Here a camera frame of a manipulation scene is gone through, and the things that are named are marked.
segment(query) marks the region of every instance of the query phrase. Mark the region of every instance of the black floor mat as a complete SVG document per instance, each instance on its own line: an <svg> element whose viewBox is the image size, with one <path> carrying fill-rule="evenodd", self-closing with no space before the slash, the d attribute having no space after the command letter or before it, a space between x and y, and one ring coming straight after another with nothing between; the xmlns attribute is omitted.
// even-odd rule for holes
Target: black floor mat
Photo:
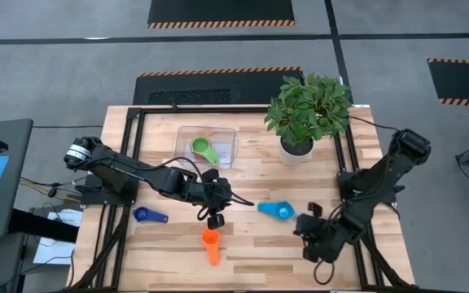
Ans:
<svg viewBox="0 0 469 293"><path fill-rule="evenodd" d="M441 103L469 106L469 60L429 59L428 66Z"/></svg>
<svg viewBox="0 0 469 293"><path fill-rule="evenodd" d="M291 0L152 0L148 28L294 25Z"/></svg>
<svg viewBox="0 0 469 293"><path fill-rule="evenodd" d="M134 105L269 104L284 75L302 78L298 67L146 72L137 78Z"/></svg>

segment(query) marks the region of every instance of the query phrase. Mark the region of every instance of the hazard tape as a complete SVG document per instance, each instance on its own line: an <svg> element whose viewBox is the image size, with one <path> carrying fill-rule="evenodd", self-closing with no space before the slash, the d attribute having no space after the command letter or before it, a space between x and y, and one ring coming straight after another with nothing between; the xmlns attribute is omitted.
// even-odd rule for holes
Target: hazard tape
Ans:
<svg viewBox="0 0 469 293"><path fill-rule="evenodd" d="M469 106L469 98L440 98L439 102L444 105Z"/></svg>
<svg viewBox="0 0 469 293"><path fill-rule="evenodd" d="M465 64L469 64L469 60L463 60L463 59L434 59L434 58L430 58L428 60L429 63L432 63L432 62L449 62L449 63L465 63Z"/></svg>
<svg viewBox="0 0 469 293"><path fill-rule="evenodd" d="M147 28L240 28L293 26L294 20L178 21L147 24Z"/></svg>
<svg viewBox="0 0 469 293"><path fill-rule="evenodd" d="M239 72L283 72L300 71L300 67L279 67L279 68L239 68L239 69L209 69L209 70L186 70L178 72L145 72L137 77L160 77L160 76L179 76L192 74L214 74L214 73L239 73Z"/></svg>

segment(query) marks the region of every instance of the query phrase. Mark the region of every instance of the orange plastic cup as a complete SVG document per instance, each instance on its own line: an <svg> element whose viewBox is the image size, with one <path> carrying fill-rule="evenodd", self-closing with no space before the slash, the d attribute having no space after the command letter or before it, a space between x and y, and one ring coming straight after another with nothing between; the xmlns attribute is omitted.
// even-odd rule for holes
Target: orange plastic cup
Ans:
<svg viewBox="0 0 469 293"><path fill-rule="evenodd" d="M205 249L208 253L209 262L212 266L220 264L220 256L218 251L218 242L220 235L216 230L210 230L206 228L202 233L202 242L205 245Z"/></svg>

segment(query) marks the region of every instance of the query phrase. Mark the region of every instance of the wooden tabletop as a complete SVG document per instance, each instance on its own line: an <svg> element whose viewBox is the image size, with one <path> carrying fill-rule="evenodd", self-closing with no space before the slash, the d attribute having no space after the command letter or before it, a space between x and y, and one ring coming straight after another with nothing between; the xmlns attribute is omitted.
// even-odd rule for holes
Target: wooden tabletop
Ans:
<svg viewBox="0 0 469 293"><path fill-rule="evenodd" d="M102 140L119 151L128 107L108 108ZM368 107L352 108L351 115L372 120ZM173 144L179 127L217 126L237 131L239 150L232 168L221 170L233 191L254 203L282 201L297 212L307 212L314 201L324 208L324 217L340 202L335 175L338 162L335 144L324 138L314 144L313 158L295 167L287 167L278 158L278 137L267 132L264 114L149 114L142 134L139 159L160 164L173 158ZM368 168L382 157L375 128L352 120L359 164ZM134 140L132 130L129 154ZM342 136L347 166L347 143ZM137 203L169 216L167 224L137 223L131 216L122 265L120 291L142 290L321 290L357 289L359 279L353 248L345 244L335 262L335 276L326 286L313 280L315 264L302 259L302 242L292 234L296 221L276 221L255 207L233 204L223 215L226 225L220 233L220 265L212 267L200 239L205 222L196 220L199 207L166 199L142 183ZM84 211L74 252L75 280L90 267L100 206ZM407 282L413 282L405 242L395 213L383 205L375 209L372 221L379 250ZM373 283L370 257L364 250L369 282ZM107 264L105 284L112 274L114 251ZM320 280L330 274L330 265L318 270Z"/></svg>

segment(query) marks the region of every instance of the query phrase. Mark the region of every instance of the concrete floor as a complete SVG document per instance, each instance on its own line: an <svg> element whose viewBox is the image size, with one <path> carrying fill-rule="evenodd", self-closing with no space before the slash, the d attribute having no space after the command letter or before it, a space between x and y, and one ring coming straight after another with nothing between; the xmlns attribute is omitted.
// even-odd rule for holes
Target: concrete floor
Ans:
<svg viewBox="0 0 469 293"><path fill-rule="evenodd" d="M340 33L469 33L461 0L333 0ZM0 0L0 39L330 33L321 0L293 0L297 26L146 30L150 1ZM469 291L469 181L454 155L469 148L469 107L437 102L427 58L469 59L469 39L342 41L355 103L375 120L412 128L432 141L430 160L403 178L401 224L424 288ZM108 105L131 104L140 72L301 66L338 75L331 41L0 45L0 120L36 125L99 125ZM37 181L76 177L63 164L77 136L100 129L35 129L23 175ZM379 130L386 150L390 133ZM20 189L15 206L45 197ZM24 291L64 285L68 269L27 277Z"/></svg>

